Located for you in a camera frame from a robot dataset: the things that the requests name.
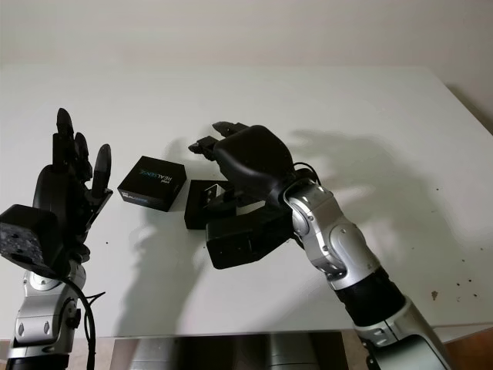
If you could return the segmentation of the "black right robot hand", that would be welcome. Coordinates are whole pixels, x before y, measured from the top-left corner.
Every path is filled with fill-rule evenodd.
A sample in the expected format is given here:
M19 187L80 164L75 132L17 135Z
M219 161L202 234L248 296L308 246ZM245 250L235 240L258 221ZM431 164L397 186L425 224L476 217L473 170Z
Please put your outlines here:
M263 208L289 219L292 211L282 201L283 187L296 178L287 146L261 125L219 121L213 128L220 140L206 136L189 151L216 163L230 188L204 207L209 219L236 216L236 209L263 201Z

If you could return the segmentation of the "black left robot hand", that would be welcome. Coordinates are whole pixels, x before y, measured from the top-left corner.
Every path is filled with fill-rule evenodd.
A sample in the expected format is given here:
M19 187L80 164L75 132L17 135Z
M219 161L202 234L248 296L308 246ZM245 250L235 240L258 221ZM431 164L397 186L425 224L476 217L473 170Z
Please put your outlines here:
M90 250L85 246L89 230L112 196L111 147L102 145L96 164L92 165L86 138L74 132L66 109L58 110L56 127L52 162L39 174L33 207L56 215L64 251L84 263L90 259Z

